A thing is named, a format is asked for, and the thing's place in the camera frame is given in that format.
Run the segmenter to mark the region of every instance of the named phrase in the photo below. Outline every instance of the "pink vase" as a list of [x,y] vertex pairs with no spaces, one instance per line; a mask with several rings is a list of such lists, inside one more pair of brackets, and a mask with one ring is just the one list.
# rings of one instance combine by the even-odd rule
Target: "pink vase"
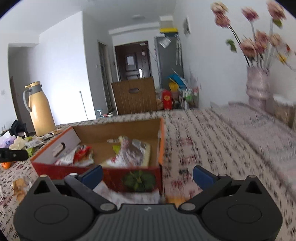
[[247,95],[249,105],[260,110],[266,110],[266,100],[270,97],[269,78],[260,67],[248,67]]

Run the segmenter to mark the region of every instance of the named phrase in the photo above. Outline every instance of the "ceiling light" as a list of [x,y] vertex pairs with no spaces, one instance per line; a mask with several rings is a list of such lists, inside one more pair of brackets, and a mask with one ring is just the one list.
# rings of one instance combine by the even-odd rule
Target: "ceiling light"
[[133,20],[143,20],[145,17],[143,15],[137,14],[131,17]]

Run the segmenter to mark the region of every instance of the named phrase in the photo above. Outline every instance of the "refrigerator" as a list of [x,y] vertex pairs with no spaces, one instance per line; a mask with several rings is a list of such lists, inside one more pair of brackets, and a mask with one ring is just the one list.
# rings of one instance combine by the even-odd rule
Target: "refrigerator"
[[160,81],[160,87],[163,89],[170,90],[169,82],[170,80],[168,77],[175,72],[172,68],[176,71],[178,75],[184,77],[183,73],[183,62],[181,56],[181,65],[178,59],[178,65],[176,65],[176,53],[177,53],[177,38],[176,37],[169,37],[171,43],[164,48],[160,42],[163,40],[164,37],[155,37],[155,49],[156,49],[156,57],[157,57],[157,65],[158,65],[158,75]]

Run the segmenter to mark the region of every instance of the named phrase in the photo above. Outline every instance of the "red box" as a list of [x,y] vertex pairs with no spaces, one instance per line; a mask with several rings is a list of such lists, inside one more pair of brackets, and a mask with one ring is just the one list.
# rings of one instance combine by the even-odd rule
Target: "red box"
[[172,94],[168,90],[163,90],[163,109],[164,110],[172,110],[173,109],[173,100],[172,100]]
[[[66,167],[56,166],[56,160],[71,150],[79,143],[91,146],[94,152],[96,165],[114,157],[112,146],[114,143],[107,143],[108,139],[116,139],[118,136],[127,136],[130,139],[145,141],[151,146],[150,163],[148,167],[130,168],[103,168],[103,181],[116,192],[129,192],[123,184],[126,174],[142,170],[155,176],[155,189],[162,192],[162,173],[160,164],[163,163],[164,154],[164,121],[163,119],[141,120],[134,122],[116,122],[91,126],[69,127],[58,137],[49,142],[43,149],[31,158],[33,167],[38,175],[46,174],[51,179],[63,179],[70,173],[82,174],[93,167]],[[63,146],[62,152],[58,153],[59,146]]]

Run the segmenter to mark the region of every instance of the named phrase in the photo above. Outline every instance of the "wooden crate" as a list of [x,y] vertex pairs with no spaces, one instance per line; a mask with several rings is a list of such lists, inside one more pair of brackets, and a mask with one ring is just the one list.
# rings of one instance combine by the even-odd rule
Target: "wooden crate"
[[112,83],[118,115],[157,111],[152,77]]

